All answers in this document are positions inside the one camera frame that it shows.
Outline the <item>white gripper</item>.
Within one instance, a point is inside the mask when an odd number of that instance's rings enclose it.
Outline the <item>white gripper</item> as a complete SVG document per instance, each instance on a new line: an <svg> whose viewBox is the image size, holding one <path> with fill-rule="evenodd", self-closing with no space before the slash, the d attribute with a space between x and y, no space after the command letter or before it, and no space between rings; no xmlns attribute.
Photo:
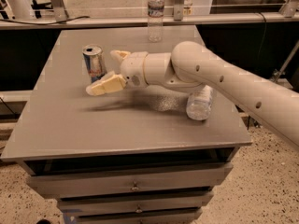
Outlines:
<svg viewBox="0 0 299 224"><path fill-rule="evenodd" d="M110 56L114 61L121 63L121 74L111 71L94 81L86 88L89 95L99 96L121 91L125 86L129 88L148 86L144 75L144 61L148 56L146 51L130 53L124 50L112 50Z"/></svg>

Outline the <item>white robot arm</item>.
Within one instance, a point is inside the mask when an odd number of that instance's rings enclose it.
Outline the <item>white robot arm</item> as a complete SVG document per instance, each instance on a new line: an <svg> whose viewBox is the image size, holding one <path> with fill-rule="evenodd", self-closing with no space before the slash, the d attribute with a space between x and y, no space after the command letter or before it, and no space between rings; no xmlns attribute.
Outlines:
<svg viewBox="0 0 299 224"><path fill-rule="evenodd" d="M170 53L113 50L111 56L120 63L120 72L94 81L86 88L88 94L149 85L192 93L208 85L286 143L299 147L298 93L227 63L198 43L181 42Z"/></svg>

